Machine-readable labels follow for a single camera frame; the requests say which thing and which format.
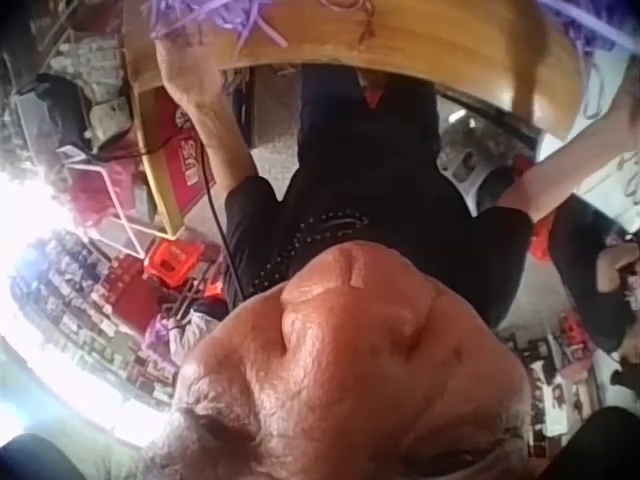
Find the red stool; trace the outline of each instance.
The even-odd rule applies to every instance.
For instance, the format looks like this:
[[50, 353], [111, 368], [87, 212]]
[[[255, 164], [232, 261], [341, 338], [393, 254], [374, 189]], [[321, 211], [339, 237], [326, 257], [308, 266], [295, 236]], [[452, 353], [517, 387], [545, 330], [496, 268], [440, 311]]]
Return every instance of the red stool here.
[[178, 288], [188, 280], [204, 251], [201, 243], [161, 239], [147, 255], [144, 270], [170, 288]]

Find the man's arm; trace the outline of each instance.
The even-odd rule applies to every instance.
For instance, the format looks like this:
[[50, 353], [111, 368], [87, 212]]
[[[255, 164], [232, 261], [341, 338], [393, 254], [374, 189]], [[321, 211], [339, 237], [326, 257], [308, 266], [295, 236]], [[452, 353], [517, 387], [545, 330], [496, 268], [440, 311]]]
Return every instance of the man's arm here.
[[554, 211], [588, 177], [640, 147], [640, 65], [634, 59], [609, 111], [507, 189], [498, 206], [527, 213], [535, 222]]
[[621, 153], [620, 146], [612, 144], [610, 123], [596, 121], [528, 170], [504, 192], [498, 206], [522, 210], [537, 222]]
[[226, 96], [219, 94], [194, 106], [190, 115], [207, 150], [216, 187], [223, 198], [245, 178], [258, 175]]
[[210, 25], [185, 27], [157, 40], [156, 55], [164, 86], [193, 121], [226, 199], [258, 171], [223, 92], [223, 74], [211, 47], [214, 34]]

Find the wooden table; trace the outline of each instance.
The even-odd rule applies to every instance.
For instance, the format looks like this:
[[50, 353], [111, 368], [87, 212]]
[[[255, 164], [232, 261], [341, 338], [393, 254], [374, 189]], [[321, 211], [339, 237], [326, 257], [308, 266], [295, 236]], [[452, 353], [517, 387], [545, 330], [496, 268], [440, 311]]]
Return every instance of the wooden table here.
[[[124, 2], [125, 57], [135, 98], [162, 86], [149, 22], [142, 15], [145, 1]], [[217, 29], [202, 40], [223, 69], [335, 62], [412, 75], [515, 112], [557, 138], [567, 136], [582, 98], [578, 59], [535, 0], [371, 2], [373, 15], [364, 9], [337, 12], [319, 0], [274, 0], [261, 13], [288, 41], [286, 48], [259, 28], [239, 52], [233, 32]], [[363, 37], [366, 31], [370, 37]], [[136, 117], [139, 124], [141, 115]], [[175, 211], [166, 168], [148, 157], [144, 161], [159, 210]], [[180, 219], [170, 216], [165, 223], [179, 226]]]

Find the purple shredded paper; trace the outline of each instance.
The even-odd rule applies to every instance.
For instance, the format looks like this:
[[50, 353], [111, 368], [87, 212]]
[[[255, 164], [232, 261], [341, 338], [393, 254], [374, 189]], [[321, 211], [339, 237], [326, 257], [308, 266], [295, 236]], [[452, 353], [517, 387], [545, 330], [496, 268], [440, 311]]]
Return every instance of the purple shredded paper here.
[[596, 50], [611, 51], [616, 45], [640, 53], [635, 37], [638, 26], [626, 0], [538, 0], [574, 42], [583, 59]]
[[238, 34], [238, 50], [254, 27], [261, 28], [281, 47], [287, 41], [260, 16], [260, 7], [273, 0], [150, 0], [146, 5], [154, 36], [162, 36], [187, 23], [212, 21]]

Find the floor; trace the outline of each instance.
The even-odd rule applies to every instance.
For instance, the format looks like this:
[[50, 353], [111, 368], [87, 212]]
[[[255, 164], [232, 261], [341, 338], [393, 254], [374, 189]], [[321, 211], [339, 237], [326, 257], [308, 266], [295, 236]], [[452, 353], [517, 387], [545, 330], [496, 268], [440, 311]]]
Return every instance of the floor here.
[[[296, 75], [279, 74], [268, 67], [258, 70], [254, 105], [254, 118], [258, 121], [254, 124], [256, 148], [253, 149], [253, 156], [260, 174], [271, 181], [280, 198], [297, 169], [295, 152], [298, 92]], [[439, 110], [443, 126], [456, 109], [446, 101], [441, 102]], [[219, 199], [216, 203], [218, 211], [223, 212]], [[201, 202], [194, 209], [187, 224], [208, 235], [215, 232], [206, 202]], [[568, 308], [569, 300], [555, 268], [529, 257], [520, 289], [504, 324], [504, 332], [515, 332], [521, 341], [540, 337], [547, 329], [557, 329], [560, 315]], [[640, 402], [629, 392], [608, 387], [608, 378], [615, 364], [606, 355], [599, 355], [596, 363], [599, 378], [604, 380], [601, 383], [601, 396], [605, 404], [626, 406], [640, 414]]]

